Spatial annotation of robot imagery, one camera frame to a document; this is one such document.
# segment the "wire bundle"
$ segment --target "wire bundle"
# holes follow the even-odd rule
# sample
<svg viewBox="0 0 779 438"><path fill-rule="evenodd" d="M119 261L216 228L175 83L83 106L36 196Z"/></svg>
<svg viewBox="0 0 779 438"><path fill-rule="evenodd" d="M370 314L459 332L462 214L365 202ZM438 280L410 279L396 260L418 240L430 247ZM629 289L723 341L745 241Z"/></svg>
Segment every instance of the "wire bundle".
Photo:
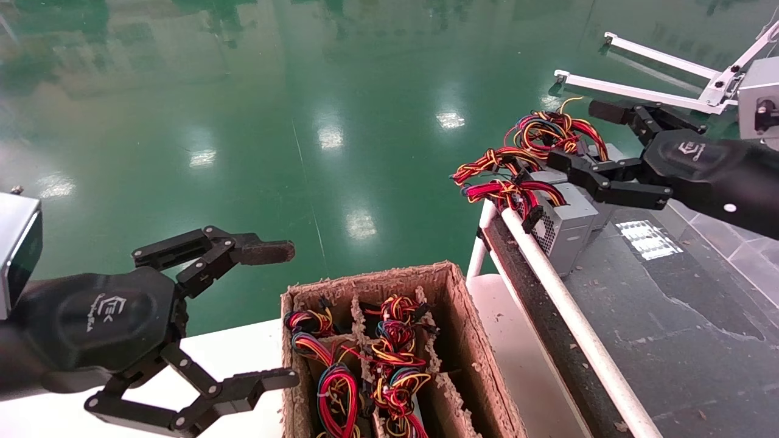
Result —
<svg viewBox="0 0 779 438"><path fill-rule="evenodd" d="M408 324L419 309L420 305L413 299L393 294L382 302L379 310L366 309L365 313L381 316L384 321L396 320Z"/></svg>
<svg viewBox="0 0 779 438"><path fill-rule="evenodd" d="M325 428L317 438L362 438L357 427L360 409L358 381L343 364L348 353L346 347L334 345L327 349L317 337L335 334L330 305L323 301L325 313L312 310L289 312L284 316L284 326L292 330L292 350L302 357L321 362L324 373L317 384L316 408L319 421ZM343 350L336 358L336 351Z"/></svg>
<svg viewBox="0 0 779 438"><path fill-rule="evenodd" d="M552 149L576 154L578 149L576 143L584 135L595 142L600 160L608 161L606 143L597 130L587 120L572 118L562 112L568 102L581 98L574 97L563 102L557 112L532 111L530 115L522 117L506 132L503 146L508 146L506 141L511 136L515 147L525 150L541 162L546 162Z"/></svg>
<svg viewBox="0 0 779 438"><path fill-rule="evenodd" d="M332 364L319 378L317 391L319 421L325 426L325 432L317 438L327 434L336 438L361 438L360 428L355 424L358 411L357 379L351 371L341 362Z"/></svg>
<svg viewBox="0 0 779 438"><path fill-rule="evenodd" d="M414 414L412 398L430 379L429 374L416 368L400 368L388 380L379 376L374 401L389 412L386 428L390 435L427 438L425 428Z"/></svg>
<svg viewBox="0 0 779 438"><path fill-rule="evenodd" d="M523 219L525 219L538 205L535 190L547 193L549 201L554 207L566 204L565 198L556 187L541 181L523 181L516 184L512 181L494 179L484 184L465 186L463 194L470 203L489 199L495 203L498 210L510 208L521 211Z"/></svg>
<svg viewBox="0 0 779 438"><path fill-rule="evenodd" d="M387 433L398 438L428 437L414 414L412 401L419 388L431 379L430 374L421 371L427 362L415 353L414 328L430 329L418 322L427 310L426 304L398 295L390 296L379 310L366 310L367 314L382 318L376 326L379 341L371 346L371 373L375 380L371 397L389 416Z"/></svg>
<svg viewBox="0 0 779 438"><path fill-rule="evenodd" d="M466 180L482 172L491 171L497 173L500 168L506 168L511 172L512 176L517 176L522 172L522 168L517 165L515 159L520 161L519 165L527 166L532 171L541 170L541 165L527 150L518 147L503 147L498 150L487 149L485 154L478 160L459 166L454 175L452 175L452 179L455 184L463 185Z"/></svg>
<svg viewBox="0 0 779 438"><path fill-rule="evenodd" d="M324 314L313 310L288 312L284 315L284 326L293 332L304 331L317 337L328 337L336 334L333 325L333 314L328 306L323 306Z"/></svg>

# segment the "cardboard divider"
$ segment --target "cardboard divider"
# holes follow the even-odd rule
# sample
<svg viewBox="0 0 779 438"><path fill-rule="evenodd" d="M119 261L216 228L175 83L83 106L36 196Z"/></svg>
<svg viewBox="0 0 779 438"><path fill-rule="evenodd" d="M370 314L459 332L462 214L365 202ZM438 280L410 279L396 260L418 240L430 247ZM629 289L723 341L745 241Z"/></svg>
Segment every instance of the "cardboard divider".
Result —
<svg viewBox="0 0 779 438"><path fill-rule="evenodd" d="M478 436L471 414L463 410L463 398L446 374L427 382L417 394L419 410L430 438Z"/></svg>
<svg viewBox="0 0 779 438"><path fill-rule="evenodd" d="M360 302L378 305L392 294L427 302L432 311L425 314L421 322L441 329L438 336L421 328L415 329L418 356L428 361L425 371L433 375L417 393L421 420L429 436L525 437L516 405L495 363L492 347L465 288L463 275L454 264L436 263L292 286L282 296L282 313L293 307L316 309L319 296L325 295L334 305L331 309L334 316L343 318L348 315L352 334L322 341L349 340L354 342L361 355L369 357L365 350L377 341L371 339L368 332L375 330L375 325L369 327L370 321L361 311ZM305 373L301 374L298 387L284 390L284 436L315 436L314 431L320 430L321 426L304 423L318 421L315 405L309 400L311 395L315 395L316 382L307 369L305 359L290 351L289 340L289 334L285 333L284 366ZM368 360L348 356L354 360L347 364L350 369L372 383ZM384 419L378 409L373 412L372 421L373 436L391 438L385 431Z"/></svg>

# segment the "power supply unit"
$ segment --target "power supply unit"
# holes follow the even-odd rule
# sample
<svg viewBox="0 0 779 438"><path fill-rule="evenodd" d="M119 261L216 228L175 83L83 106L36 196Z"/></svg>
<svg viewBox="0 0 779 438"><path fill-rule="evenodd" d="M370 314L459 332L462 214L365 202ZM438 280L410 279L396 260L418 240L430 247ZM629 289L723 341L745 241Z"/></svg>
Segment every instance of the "power supply unit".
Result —
<svg viewBox="0 0 779 438"><path fill-rule="evenodd" d="M625 154L619 151L613 144L606 143L606 150L608 151L608 158L611 161L619 161L624 160ZM597 157L597 148L595 145L590 145L588 147L588 152L585 155L585 157L590 158L593 164L597 163L594 157ZM548 182L549 184L557 185L561 182L567 182L568 176L565 174L565 172L556 171L555 169L545 169L543 171L537 171L532 172L530 174L530 177L534 179L535 181L543 181ZM595 210L597 210L597 216L595 217L592 229L593 230L600 230L603 227L606 226L606 224L611 220L612 213L614 213L615 206L606 204L606 203L597 203L592 200L592 196L590 196L590 193L587 193L585 189L579 188L579 191L584 195L585 198L592 204L593 207L595 207Z"/></svg>
<svg viewBox="0 0 779 438"><path fill-rule="evenodd" d="M543 192L535 192L543 215L530 234L549 258L560 277L573 270L576 259L587 244L597 210L573 184L555 184L566 205L552 207Z"/></svg>

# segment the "robot logo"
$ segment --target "robot logo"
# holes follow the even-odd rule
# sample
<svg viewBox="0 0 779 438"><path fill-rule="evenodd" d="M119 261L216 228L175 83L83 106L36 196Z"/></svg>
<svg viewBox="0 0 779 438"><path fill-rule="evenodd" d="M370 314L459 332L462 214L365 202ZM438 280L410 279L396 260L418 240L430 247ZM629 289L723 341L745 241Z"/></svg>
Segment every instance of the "robot logo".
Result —
<svg viewBox="0 0 779 438"><path fill-rule="evenodd" d="M685 155L695 154L695 157L693 157L693 161L698 161L704 149L706 149L705 143L694 143L689 141L679 145L679 150L682 152L682 154Z"/></svg>
<svg viewBox="0 0 779 438"><path fill-rule="evenodd" d="M105 315L105 318L103 318L103 322L107 323L108 321L113 321L114 317L112 315L118 315L119 313L122 313L122 310L125 308L125 303L127 302L126 298L114 296L107 299L104 299L100 302L100 305L97 307L97 315Z"/></svg>
<svg viewBox="0 0 779 438"><path fill-rule="evenodd" d="M103 322L111 322L114 320L114 315L122 313L125 309L126 298L113 296L101 301L105 294L99 294L95 301L90 306L90 312L86 315L86 332L89 333L94 328L95 315L104 316Z"/></svg>

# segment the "white table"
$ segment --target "white table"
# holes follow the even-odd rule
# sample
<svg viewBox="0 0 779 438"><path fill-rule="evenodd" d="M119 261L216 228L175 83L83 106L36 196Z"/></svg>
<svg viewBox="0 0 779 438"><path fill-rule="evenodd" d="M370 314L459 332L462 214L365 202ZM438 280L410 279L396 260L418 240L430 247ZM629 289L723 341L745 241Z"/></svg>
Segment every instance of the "white table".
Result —
<svg viewBox="0 0 779 438"><path fill-rule="evenodd" d="M556 371L527 316L514 304L501 277L483 275L469 280L468 288L487 330L509 390L525 421L528 436L578 438L589 436L572 408ZM217 380L281 366L281 321L272 320L187 338L182 349ZM0 436L45 438L64 431L78 436L148 438L152 433L108 425L83 410L97 389L80 394L44 394L0 403ZM128 400L180 409L197 397L170 368L144 386L130 390ZM252 412L228 415L202 438L282 436L281 391L270 391Z"/></svg>

